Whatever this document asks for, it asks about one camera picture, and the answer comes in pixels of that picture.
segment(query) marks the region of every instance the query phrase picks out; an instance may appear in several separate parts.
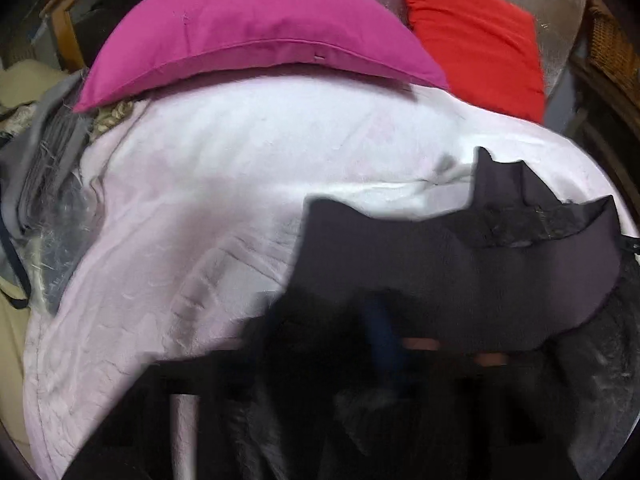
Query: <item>mattress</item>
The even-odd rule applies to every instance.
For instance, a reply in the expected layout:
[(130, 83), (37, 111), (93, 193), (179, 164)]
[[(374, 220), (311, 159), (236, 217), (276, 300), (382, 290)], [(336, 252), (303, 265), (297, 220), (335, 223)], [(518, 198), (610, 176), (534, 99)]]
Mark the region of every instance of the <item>mattress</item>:
[[(306, 198), (377, 216), (462, 208), (476, 146), (526, 161), (562, 200), (612, 194), (622, 231), (637, 235), (610, 181), (570, 140), (438, 89), (289, 66), (198, 76), (138, 102), (82, 157), (104, 223), (58, 315), (34, 312), (28, 326), (36, 472), (62, 476), (144, 363), (207, 351), (281, 289)], [(177, 476), (190, 479), (194, 403), (175, 405)], [(593, 469), (584, 449), (571, 453)]]

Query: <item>red pillow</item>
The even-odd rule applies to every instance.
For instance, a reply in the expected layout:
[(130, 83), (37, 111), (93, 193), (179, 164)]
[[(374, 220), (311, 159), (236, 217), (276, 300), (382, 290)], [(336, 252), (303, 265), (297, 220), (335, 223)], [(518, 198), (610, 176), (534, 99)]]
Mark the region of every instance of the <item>red pillow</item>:
[(409, 23), (453, 95), (541, 123), (545, 84), (533, 16), (503, 0), (406, 0)]

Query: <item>pink pillow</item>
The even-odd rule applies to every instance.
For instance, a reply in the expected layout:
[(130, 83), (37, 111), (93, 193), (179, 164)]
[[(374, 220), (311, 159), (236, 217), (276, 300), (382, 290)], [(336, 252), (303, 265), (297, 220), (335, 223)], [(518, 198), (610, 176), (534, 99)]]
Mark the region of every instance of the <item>pink pillow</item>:
[(284, 63), (448, 88), (420, 41), (375, 0), (143, 0), (102, 47), (75, 111), (201, 72)]

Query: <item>red cushion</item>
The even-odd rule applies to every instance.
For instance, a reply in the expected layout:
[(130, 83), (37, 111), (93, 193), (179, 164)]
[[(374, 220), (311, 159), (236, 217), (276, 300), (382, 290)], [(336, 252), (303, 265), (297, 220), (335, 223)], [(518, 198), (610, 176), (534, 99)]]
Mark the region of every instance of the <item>red cushion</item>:
[(406, 0), (409, 23), (453, 95), (541, 123), (545, 86), (533, 16), (503, 0)]

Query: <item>black garment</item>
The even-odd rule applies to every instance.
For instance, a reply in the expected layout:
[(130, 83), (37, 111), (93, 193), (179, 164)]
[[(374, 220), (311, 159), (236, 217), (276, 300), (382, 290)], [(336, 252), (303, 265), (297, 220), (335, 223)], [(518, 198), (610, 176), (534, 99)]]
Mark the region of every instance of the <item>black garment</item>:
[[(355, 240), (366, 238), (369, 227), (351, 230), (350, 237), (339, 230), (344, 244), (362, 249), (355, 270), (333, 257), (327, 260), (330, 268), (314, 266), (310, 248), (323, 258), (331, 256), (327, 247), (342, 250), (345, 258), (353, 253), (330, 239), (334, 231), (324, 222), (334, 218), (314, 216), (312, 208), (289, 287), (264, 316), (247, 322), (244, 347), (150, 367), (87, 441), (64, 479), (172, 478), (169, 398), (180, 393), (200, 397), (199, 479), (574, 480), (569, 448), (583, 480), (599, 478), (640, 411), (638, 264), (633, 254), (621, 250), (610, 199), (561, 205), (526, 165), (482, 162), (483, 156), (488, 155), (481, 153), (472, 206), (439, 219), (375, 221), (342, 205), (317, 202), (340, 208), (339, 229), (348, 225), (347, 217), (358, 225), (373, 222), (382, 238), (368, 240), (379, 247)], [(409, 234), (397, 235), (399, 225)], [(456, 248), (451, 254), (467, 258), (471, 252), (475, 265), (485, 261), (478, 253), (488, 254), (489, 264), (498, 254), (520, 265), (514, 273), (500, 262), (516, 282), (501, 282), (491, 273), (483, 279), (507, 295), (515, 286), (537, 295), (534, 312), (548, 318), (533, 327), (544, 329), (538, 332), (545, 339), (542, 345), (510, 352), (508, 364), (496, 368), (481, 368), (464, 355), (467, 343), (457, 343), (454, 331), (442, 332), (443, 351), (405, 350), (403, 337), (440, 336), (433, 332), (432, 306), (420, 295), (431, 285), (422, 284), (410, 266), (404, 267), (408, 275), (395, 266), (416, 258), (422, 272), (425, 262), (433, 263), (422, 257), (425, 232), (446, 237), (450, 244), (444, 247)], [(380, 244), (393, 236), (399, 243), (395, 252)], [(435, 246), (442, 249), (438, 242)], [(586, 276), (591, 262), (567, 257), (591, 258), (592, 250), (614, 266), (615, 276), (599, 267)], [(441, 260), (452, 272), (462, 268), (449, 254)], [(559, 262), (568, 267), (558, 267)], [(546, 273), (545, 264), (550, 266)], [(362, 268), (381, 279), (388, 273), (395, 281), (354, 282), (354, 276), (367, 278)], [(554, 272), (566, 278), (556, 280)], [(458, 288), (466, 283), (461, 276)], [(572, 298), (580, 294), (579, 280), (598, 282), (583, 285), (597, 292), (598, 304), (588, 297), (585, 307)], [(491, 310), (487, 300), (493, 297), (508, 309), (502, 294), (484, 286), (476, 293), (481, 301), (473, 296), (469, 301), (492, 316), (506, 314)], [(514, 293), (529, 301), (519, 290)], [(575, 308), (577, 314), (561, 317), (563, 322), (577, 322), (580, 316), (586, 322), (554, 334), (560, 329), (548, 301)], [(519, 310), (518, 316), (533, 314)], [(478, 323), (484, 321), (478, 317)], [(526, 326), (503, 323), (526, 336)], [(472, 332), (468, 325), (465, 329)], [(476, 345), (468, 345), (472, 351), (517, 350), (509, 346), (512, 339), (498, 340), (491, 330), (469, 336)], [(492, 336), (503, 346), (487, 344)], [(628, 446), (636, 442), (632, 438)], [(624, 456), (629, 455), (633, 452), (626, 450)], [(624, 471), (614, 464), (607, 480), (618, 478), (620, 468)]]

